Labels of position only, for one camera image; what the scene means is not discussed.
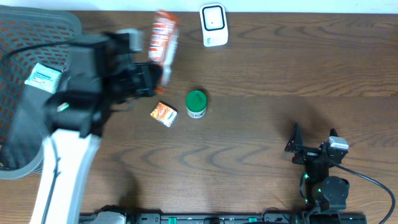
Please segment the green lid jar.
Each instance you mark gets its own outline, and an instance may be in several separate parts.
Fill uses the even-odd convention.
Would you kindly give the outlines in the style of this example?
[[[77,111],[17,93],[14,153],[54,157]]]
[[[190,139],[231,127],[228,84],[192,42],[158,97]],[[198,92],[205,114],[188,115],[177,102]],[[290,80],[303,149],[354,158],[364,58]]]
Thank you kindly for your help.
[[[207,97],[204,92],[200,90],[191,91],[185,100],[187,114],[191,118],[201,118],[206,114]]]

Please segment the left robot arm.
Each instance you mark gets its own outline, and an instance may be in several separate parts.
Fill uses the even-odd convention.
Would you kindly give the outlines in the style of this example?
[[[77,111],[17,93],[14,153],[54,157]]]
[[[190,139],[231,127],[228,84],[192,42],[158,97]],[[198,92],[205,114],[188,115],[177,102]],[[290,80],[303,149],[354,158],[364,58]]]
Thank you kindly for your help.
[[[78,222],[88,173],[113,105],[155,95],[162,69],[133,60],[141,40],[141,33],[130,29],[68,42],[66,70],[43,107],[47,134],[32,223]]]

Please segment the white teal wipes packet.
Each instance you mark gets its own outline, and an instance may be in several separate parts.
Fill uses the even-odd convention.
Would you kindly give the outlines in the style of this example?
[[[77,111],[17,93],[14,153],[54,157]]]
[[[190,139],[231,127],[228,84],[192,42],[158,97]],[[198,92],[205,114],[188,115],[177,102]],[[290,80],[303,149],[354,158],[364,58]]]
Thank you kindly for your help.
[[[24,84],[54,94],[57,91],[61,76],[60,71],[37,63]]]

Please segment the red chocolate bar wrapper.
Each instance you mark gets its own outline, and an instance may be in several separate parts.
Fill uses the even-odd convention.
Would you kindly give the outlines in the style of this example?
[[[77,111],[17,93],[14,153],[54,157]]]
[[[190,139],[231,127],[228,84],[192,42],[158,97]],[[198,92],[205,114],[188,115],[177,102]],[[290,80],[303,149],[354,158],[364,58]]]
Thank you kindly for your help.
[[[158,93],[165,91],[172,73],[171,66],[178,45],[178,22],[178,17],[170,12],[155,12],[148,53],[149,60],[162,68],[156,87]]]

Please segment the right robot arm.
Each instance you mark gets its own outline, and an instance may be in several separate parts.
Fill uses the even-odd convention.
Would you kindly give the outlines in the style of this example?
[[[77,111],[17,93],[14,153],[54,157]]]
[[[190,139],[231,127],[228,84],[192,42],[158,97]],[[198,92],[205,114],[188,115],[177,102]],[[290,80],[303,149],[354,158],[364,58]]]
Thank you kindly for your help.
[[[292,163],[303,165],[299,191],[305,199],[306,209],[292,216],[291,223],[342,223],[341,212],[346,209],[349,182],[330,175],[330,168],[341,164],[348,153],[346,139],[330,130],[328,140],[319,147],[305,146],[299,124],[295,124],[292,135],[285,147],[294,154]]]

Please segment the small orange snack box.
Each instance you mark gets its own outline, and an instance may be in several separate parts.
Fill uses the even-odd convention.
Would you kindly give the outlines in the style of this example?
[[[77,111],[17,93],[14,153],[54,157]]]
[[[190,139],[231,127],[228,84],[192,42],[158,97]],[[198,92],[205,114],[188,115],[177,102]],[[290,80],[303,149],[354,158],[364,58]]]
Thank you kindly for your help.
[[[171,127],[178,115],[177,110],[172,107],[159,102],[157,106],[152,110],[150,116],[162,123],[166,127]]]

